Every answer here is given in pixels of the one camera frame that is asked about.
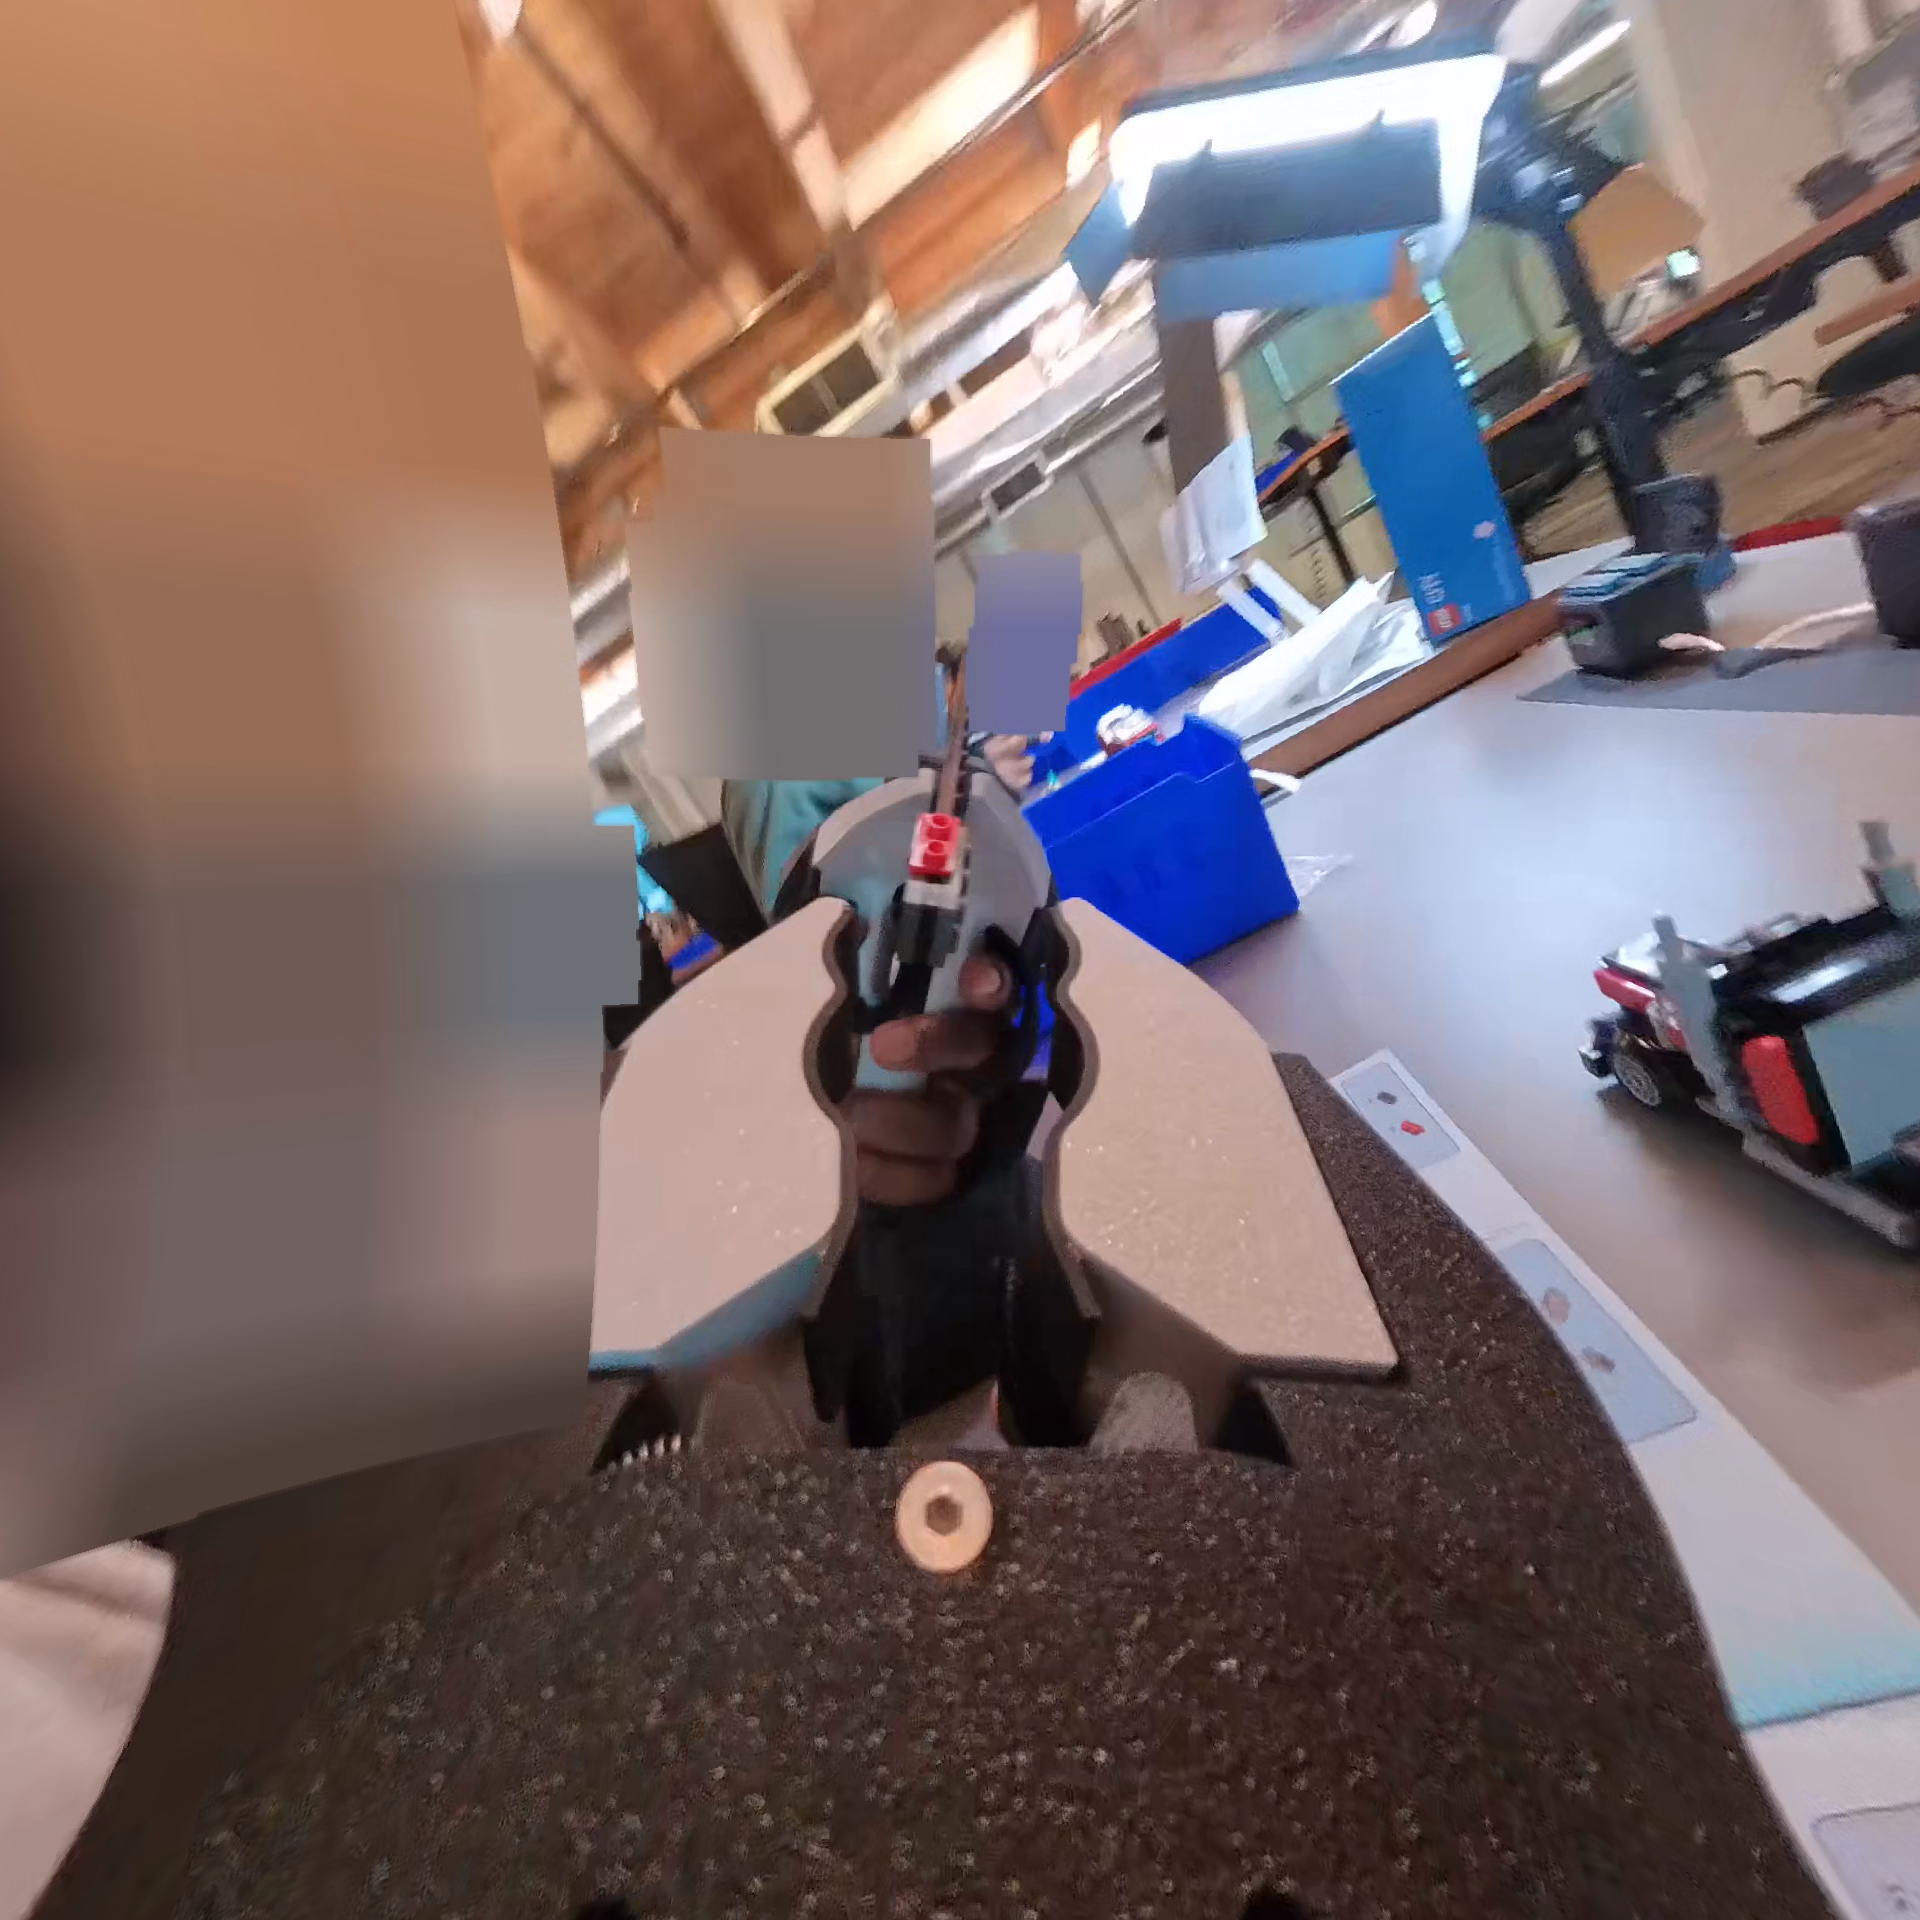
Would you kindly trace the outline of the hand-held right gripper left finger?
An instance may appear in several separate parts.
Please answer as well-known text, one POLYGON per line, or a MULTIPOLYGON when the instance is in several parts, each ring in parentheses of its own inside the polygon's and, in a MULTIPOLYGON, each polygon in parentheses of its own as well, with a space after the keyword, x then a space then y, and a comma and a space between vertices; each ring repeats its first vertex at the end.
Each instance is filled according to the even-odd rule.
POLYGON ((589 1375, 653 1378, 694 1426, 717 1386, 833 1426, 809 1334, 854 1223, 822 1053, 853 909, 807 903, 631 1035, 599 1118, 589 1375))

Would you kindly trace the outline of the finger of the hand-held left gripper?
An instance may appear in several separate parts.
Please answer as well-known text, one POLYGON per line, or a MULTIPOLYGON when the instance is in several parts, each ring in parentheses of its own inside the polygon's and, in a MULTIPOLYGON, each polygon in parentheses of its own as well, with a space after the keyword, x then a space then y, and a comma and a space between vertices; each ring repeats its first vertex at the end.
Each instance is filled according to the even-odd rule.
POLYGON ((876 933, 906 885, 916 818, 926 810, 926 779, 876 784, 839 806, 811 838, 811 895, 841 903, 861 938, 876 933))
POLYGON ((967 875, 950 954, 933 982, 959 988, 965 966, 985 956, 1022 956, 1054 898, 1047 854, 1003 784, 971 784, 965 811, 967 875))

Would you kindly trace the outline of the long black lego plate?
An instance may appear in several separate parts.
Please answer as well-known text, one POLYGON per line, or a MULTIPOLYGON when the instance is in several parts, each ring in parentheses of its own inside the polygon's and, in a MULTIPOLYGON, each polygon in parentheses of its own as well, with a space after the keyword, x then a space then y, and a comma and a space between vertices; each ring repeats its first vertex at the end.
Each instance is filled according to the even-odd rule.
MULTIPOLYGON (((965 821, 969 786, 969 734, 967 723, 959 723, 957 731, 948 736, 926 810, 948 811, 965 821)), ((916 1016, 927 1007, 933 975, 953 950, 967 858, 969 853, 965 853, 962 871, 948 885, 914 882, 908 878, 906 863, 903 890, 894 898, 882 944, 885 997, 879 1007, 890 1016, 916 1016)))

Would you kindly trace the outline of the large blue plastic bin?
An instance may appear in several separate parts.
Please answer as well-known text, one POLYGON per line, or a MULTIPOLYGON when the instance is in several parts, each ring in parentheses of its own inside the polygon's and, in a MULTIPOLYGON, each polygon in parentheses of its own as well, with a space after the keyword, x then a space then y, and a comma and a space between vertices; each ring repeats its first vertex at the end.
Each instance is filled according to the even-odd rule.
POLYGON ((1185 966, 1301 909, 1236 736, 1201 715, 1036 796, 1023 818, 1063 901, 1185 966))

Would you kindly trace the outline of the blue lego box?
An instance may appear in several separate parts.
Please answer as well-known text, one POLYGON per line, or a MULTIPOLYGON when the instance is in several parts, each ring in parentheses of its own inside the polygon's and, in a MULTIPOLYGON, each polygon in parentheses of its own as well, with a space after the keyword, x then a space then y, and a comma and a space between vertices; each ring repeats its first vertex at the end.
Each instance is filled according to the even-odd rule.
POLYGON ((1427 639, 1451 645, 1524 607, 1519 542, 1438 320, 1347 368, 1334 404, 1427 639))

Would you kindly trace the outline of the black red lego truck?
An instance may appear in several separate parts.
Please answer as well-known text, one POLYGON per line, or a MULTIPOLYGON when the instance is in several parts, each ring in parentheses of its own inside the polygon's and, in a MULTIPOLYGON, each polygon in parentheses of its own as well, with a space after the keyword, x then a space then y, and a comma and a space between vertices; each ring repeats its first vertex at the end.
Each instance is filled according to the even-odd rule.
POLYGON ((1707 944, 1668 919, 1607 950, 1579 1060, 1650 1114, 1703 1114, 1746 1159, 1917 1251, 1917 885, 1863 823, 1868 903, 1707 944))

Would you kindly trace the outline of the open lego instruction booklet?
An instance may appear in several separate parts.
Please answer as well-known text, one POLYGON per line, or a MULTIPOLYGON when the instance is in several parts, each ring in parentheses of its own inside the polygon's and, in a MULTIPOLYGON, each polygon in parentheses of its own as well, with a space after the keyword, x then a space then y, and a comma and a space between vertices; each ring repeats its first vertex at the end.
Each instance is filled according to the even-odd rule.
POLYGON ((1917 1616, 1402 1060, 1332 1088, 1494 1254, 1653 1500, 1718 1687, 1837 1915, 1917 1915, 1917 1616))

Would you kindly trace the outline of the person's left hand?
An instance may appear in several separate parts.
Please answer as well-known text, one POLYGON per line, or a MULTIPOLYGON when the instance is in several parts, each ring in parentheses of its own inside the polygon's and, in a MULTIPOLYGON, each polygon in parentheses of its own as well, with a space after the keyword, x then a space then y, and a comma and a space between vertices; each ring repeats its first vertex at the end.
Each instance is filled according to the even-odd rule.
POLYGON ((983 1092, 971 1069, 988 1063, 1005 986, 995 965, 967 968, 969 1015, 916 1019, 876 1032, 887 1066, 926 1072, 914 1092, 853 1088, 854 1192, 882 1210, 923 1210, 950 1198, 975 1148, 983 1092))

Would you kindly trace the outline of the blue storage bin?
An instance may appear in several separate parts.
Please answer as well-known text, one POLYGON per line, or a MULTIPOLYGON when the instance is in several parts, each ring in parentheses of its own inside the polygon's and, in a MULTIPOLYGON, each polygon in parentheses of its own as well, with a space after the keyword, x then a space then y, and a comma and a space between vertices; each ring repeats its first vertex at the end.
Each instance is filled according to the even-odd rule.
POLYGON ((1071 685, 1067 728, 1092 728, 1117 704, 1155 712, 1246 666, 1267 645, 1268 637, 1228 605, 1155 631, 1071 685))

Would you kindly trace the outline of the white paper sheets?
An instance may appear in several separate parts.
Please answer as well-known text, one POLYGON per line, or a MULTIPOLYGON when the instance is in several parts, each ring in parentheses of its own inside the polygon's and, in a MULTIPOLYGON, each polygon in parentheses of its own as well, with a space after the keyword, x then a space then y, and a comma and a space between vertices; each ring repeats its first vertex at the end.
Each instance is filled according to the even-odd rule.
POLYGON ((1429 656, 1422 618, 1411 602, 1387 599, 1385 587, 1387 581, 1357 578, 1309 618, 1285 613, 1278 636, 1202 693, 1193 715, 1251 744, 1420 666, 1429 656))

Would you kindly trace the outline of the small blue black device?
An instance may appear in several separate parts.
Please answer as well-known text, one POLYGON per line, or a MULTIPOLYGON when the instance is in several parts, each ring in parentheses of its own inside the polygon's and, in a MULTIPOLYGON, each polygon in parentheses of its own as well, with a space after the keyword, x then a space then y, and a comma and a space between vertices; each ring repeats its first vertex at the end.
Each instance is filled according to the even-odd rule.
POLYGON ((1711 645, 1697 556, 1625 552, 1556 591, 1558 631, 1572 667, 1605 682, 1635 682, 1668 656, 1711 645))

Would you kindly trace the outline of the ceiling light bar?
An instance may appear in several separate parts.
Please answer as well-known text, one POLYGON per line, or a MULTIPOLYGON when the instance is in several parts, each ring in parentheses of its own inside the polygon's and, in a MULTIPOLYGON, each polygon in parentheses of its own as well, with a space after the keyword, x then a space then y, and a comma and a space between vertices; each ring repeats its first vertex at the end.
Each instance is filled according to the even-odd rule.
POLYGON ((1471 226, 1513 71, 1463 39, 1148 91, 1108 146, 1127 251, 1162 264, 1385 238, 1441 268, 1471 226))

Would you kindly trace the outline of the grey desk mat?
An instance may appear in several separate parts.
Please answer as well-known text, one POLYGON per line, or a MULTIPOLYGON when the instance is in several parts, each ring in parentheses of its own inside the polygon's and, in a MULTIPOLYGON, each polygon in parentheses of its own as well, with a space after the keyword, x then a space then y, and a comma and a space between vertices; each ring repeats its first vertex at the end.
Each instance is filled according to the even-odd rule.
POLYGON ((1649 712, 1917 715, 1917 652, 1853 636, 1819 650, 1679 656, 1641 678, 1571 670, 1522 700, 1649 712))

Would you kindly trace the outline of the person's white sweater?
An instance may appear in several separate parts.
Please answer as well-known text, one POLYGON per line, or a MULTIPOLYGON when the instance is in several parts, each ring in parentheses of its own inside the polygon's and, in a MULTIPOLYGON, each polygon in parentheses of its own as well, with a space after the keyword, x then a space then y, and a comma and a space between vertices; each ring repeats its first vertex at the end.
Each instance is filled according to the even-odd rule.
POLYGON ((2 1581, 2 1915, 25 1917, 153 1685, 173 1559, 113 1543, 2 1581))

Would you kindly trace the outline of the dark grey speaker box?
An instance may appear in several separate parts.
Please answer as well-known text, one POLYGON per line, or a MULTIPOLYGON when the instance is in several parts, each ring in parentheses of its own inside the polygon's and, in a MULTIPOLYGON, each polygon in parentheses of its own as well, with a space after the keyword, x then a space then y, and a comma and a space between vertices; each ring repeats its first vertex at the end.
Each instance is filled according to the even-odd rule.
POLYGON ((1917 650, 1917 488, 1865 503, 1847 526, 1879 634, 1917 650))

